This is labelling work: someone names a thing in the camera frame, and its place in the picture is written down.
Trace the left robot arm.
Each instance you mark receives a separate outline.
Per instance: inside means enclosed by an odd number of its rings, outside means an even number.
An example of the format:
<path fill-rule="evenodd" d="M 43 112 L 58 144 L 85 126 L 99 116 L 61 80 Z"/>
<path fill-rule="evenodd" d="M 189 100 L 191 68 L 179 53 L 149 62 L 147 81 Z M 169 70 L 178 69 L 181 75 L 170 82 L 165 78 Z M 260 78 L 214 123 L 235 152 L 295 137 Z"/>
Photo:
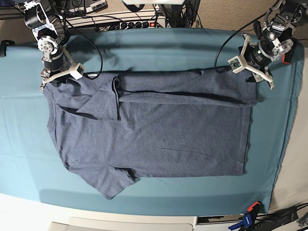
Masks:
<path fill-rule="evenodd" d="M 290 64 L 295 52 L 296 28 L 308 23 L 308 2 L 306 0 L 279 0 L 263 16 L 263 25 L 253 22 L 258 42 L 243 33 L 244 44 L 239 47 L 240 54 L 228 60 L 236 74 L 247 70 L 252 76 L 245 81 L 258 83 L 266 81 L 270 89 L 274 88 L 273 76 L 269 65 L 281 60 Z"/>

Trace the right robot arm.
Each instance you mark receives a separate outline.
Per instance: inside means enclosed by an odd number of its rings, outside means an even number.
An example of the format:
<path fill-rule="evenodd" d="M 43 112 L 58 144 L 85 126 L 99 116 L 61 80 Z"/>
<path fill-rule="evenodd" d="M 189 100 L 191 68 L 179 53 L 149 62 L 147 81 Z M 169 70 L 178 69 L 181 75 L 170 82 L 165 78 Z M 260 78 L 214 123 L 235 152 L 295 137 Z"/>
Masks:
<path fill-rule="evenodd" d="M 68 77 L 82 78 L 85 67 L 75 63 L 66 49 L 70 34 L 55 1 L 28 0 L 23 2 L 23 7 L 25 25 L 32 30 L 43 55 L 40 91 L 44 91 L 48 83 L 59 87 Z"/>

